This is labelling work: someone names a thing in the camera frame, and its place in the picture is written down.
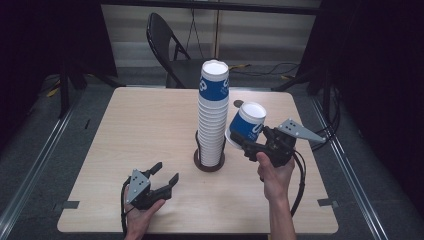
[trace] wall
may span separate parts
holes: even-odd
[[[237,1],[255,4],[253,0]],[[261,4],[318,7],[320,1],[269,0]],[[146,41],[147,17],[151,12],[159,13],[183,45],[187,43],[192,21],[189,9],[110,5],[103,5],[102,9],[117,67],[159,66]],[[314,16],[216,10],[195,10],[194,13],[203,56],[238,64],[300,62],[315,19]],[[194,29],[188,51],[194,58],[201,56]]]

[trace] black cable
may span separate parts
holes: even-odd
[[[197,46],[199,47],[200,55],[202,56],[202,58],[204,58],[202,48],[200,47],[199,34],[197,33],[197,28],[196,28],[196,21],[194,21],[194,9],[191,9],[191,16],[193,18],[194,32],[196,33],[196,38],[197,38]]]
[[[293,158],[297,163],[297,166],[299,167],[299,171],[300,171],[300,182],[299,182],[299,190],[297,192],[297,196],[296,199],[293,202],[292,205],[292,209],[290,211],[292,217],[294,216],[294,214],[296,213],[297,208],[299,207],[300,201],[302,200],[303,197],[303,193],[305,191],[305,179],[306,179],[306,163],[305,163],[305,159],[303,158],[302,154],[300,154],[298,151],[294,150],[294,154],[293,154]],[[300,156],[300,158],[302,159],[303,162],[303,166],[299,160],[299,158],[297,157],[297,155]]]
[[[130,211],[126,213],[124,208],[125,188],[127,187],[128,184],[130,184],[130,181],[131,181],[131,176],[128,177],[128,179],[124,182],[124,184],[122,185],[122,190],[121,190],[121,224],[122,224],[122,232],[124,233],[124,237],[127,235],[127,219],[126,219],[127,213],[134,209],[132,208]]]
[[[291,69],[287,70],[287,71],[274,73],[274,71],[275,71],[275,70],[276,70],[279,66],[281,66],[281,65],[295,65],[295,66],[294,66],[293,68],[291,68]],[[260,76],[266,76],[266,75],[282,75],[282,74],[286,74],[286,73],[289,73],[289,72],[293,71],[294,69],[296,69],[296,68],[298,68],[298,67],[299,67],[299,64],[297,64],[297,63],[287,63],[287,62],[282,62],[282,63],[279,63],[279,64],[275,65],[275,66],[271,69],[271,71],[268,71],[268,72],[265,72],[265,73],[263,73],[263,72],[240,72],[240,71],[234,71],[234,70],[232,70],[231,72],[232,72],[232,73],[237,73],[237,74],[248,75],[248,76],[252,76],[252,77],[260,77]]]
[[[200,55],[202,56],[202,58],[204,58],[202,47],[200,46],[199,34],[197,33],[196,21],[194,20],[194,9],[191,9],[191,26],[190,26],[190,31],[188,33],[187,43],[186,43],[186,49],[185,49],[186,52],[188,52],[188,43],[190,42],[191,31],[193,29],[193,26],[194,26],[194,32],[196,33],[197,46],[199,47]]]

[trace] hand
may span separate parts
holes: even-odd
[[[125,189],[125,198],[128,194],[128,186]],[[165,200],[156,201],[148,210],[138,210],[131,204],[125,204],[125,212],[127,213],[127,236],[125,240],[143,238],[149,228],[150,219],[165,204]]]
[[[268,201],[288,199],[288,188],[295,166],[293,157],[286,165],[278,168],[272,165],[269,157],[263,152],[258,152],[256,158],[259,162],[258,174],[264,180],[264,193]]]

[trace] black chair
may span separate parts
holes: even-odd
[[[212,58],[191,59],[172,29],[157,13],[150,14],[146,35],[153,54],[167,72],[166,87],[198,89],[202,65]],[[172,61],[169,54],[171,39],[175,42]],[[185,59],[178,60],[178,53],[183,54]]]

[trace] paper cup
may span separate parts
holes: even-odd
[[[199,102],[210,108],[225,105],[228,102],[228,75],[228,66],[224,62],[206,61],[200,76]]]
[[[231,145],[241,148],[231,139],[231,133],[239,133],[244,140],[256,142],[261,133],[266,117],[266,110],[260,104],[255,102],[245,102],[239,108],[234,116],[230,126],[225,132],[225,137]]]

